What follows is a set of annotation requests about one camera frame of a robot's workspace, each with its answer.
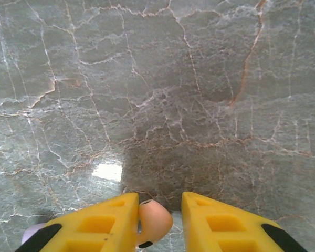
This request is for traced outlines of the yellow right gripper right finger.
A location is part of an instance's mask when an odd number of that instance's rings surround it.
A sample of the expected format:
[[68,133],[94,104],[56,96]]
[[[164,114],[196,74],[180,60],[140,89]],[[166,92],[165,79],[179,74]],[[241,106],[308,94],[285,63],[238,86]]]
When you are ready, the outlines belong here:
[[305,251],[277,223],[193,192],[182,194],[186,251]]

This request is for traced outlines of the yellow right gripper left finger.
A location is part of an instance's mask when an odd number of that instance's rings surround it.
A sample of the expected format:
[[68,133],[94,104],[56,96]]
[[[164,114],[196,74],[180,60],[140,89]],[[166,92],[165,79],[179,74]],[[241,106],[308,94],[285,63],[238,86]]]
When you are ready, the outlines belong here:
[[18,251],[135,251],[138,210],[138,194],[122,194],[47,222]]

